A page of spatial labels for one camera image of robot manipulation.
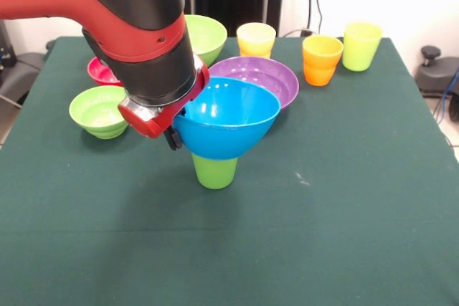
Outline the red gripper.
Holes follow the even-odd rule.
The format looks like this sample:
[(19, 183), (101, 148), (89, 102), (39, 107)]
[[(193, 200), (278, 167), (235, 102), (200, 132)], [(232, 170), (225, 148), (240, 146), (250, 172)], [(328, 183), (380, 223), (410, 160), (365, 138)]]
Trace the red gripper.
[(123, 118), (141, 135), (157, 138), (164, 134), (172, 150), (178, 150), (183, 143), (179, 132), (173, 128), (174, 117), (178, 115), (188, 102), (195, 100), (210, 81), (209, 70), (202, 59), (193, 54), (195, 78), (191, 89), (177, 101), (168, 105), (147, 105), (136, 100), (126, 92), (125, 98), (118, 105)]

